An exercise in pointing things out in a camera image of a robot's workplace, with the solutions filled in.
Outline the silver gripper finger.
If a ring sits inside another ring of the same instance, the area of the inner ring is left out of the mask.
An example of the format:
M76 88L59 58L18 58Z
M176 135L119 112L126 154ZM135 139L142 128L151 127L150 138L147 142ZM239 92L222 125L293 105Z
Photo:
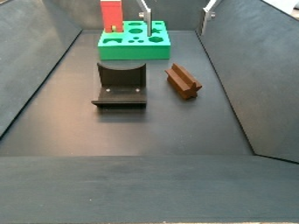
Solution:
M214 9L216 8L219 0L210 0L207 5L202 8L202 18L200 18L200 35L204 35L207 23L215 17Z
M139 12L139 17L144 20L147 24L147 36L152 36L152 11L146 4L146 0L136 0L138 5L142 9Z

